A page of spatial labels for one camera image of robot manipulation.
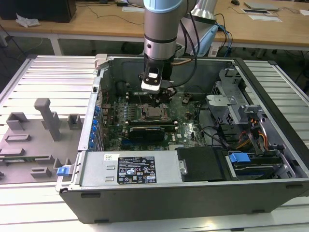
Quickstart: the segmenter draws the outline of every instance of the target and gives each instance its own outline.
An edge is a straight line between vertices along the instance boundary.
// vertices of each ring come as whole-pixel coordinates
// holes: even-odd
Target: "computer mouse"
[[[232,0],[231,1],[232,4],[239,6],[239,1],[238,0]]]

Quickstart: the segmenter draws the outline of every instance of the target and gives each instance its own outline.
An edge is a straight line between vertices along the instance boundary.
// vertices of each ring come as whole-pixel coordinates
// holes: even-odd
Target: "green circuit board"
[[[176,96],[170,103],[160,105],[159,108],[161,108],[162,114],[160,119],[146,119],[144,109],[147,104],[128,103],[123,98],[109,101],[108,105],[111,107],[104,117],[104,127],[106,133],[108,134],[104,143],[105,150],[174,150],[178,146],[205,146],[205,139],[200,133],[197,122],[194,121],[194,115],[197,111],[196,104],[198,102],[192,101],[187,105],[183,105],[182,100],[183,97]],[[132,126],[130,124],[126,124],[126,120],[130,123],[135,123],[135,127],[140,122],[145,123],[147,121],[157,123],[157,125],[153,125],[154,127],[160,127],[161,122],[173,122],[176,120],[177,127],[174,131],[166,131],[163,141],[137,144],[131,143],[129,140],[128,131]]]

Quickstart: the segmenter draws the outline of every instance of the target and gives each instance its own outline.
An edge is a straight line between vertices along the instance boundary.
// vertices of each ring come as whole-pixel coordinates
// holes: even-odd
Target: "blue latch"
[[[69,176],[70,168],[69,167],[61,167],[57,170],[57,176]]]
[[[250,163],[251,160],[248,156],[248,153],[243,153],[243,152],[233,152],[231,155],[228,156],[231,160],[232,163],[239,163],[239,162],[244,162],[244,163]]]

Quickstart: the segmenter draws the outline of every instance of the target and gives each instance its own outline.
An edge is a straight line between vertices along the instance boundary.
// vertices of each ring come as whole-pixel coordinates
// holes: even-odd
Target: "robotic arm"
[[[196,3],[197,0],[144,0],[143,91],[159,94],[162,80],[170,80],[179,21]]]
[[[141,89],[151,93],[159,103],[177,92],[171,87],[170,76],[180,20],[192,11],[195,20],[214,24],[217,0],[143,0],[143,3],[145,55]]]

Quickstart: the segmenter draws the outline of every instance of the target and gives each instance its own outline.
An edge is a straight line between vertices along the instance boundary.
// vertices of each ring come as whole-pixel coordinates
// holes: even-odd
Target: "power supply label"
[[[156,183],[154,157],[119,157],[117,182],[126,184]]]

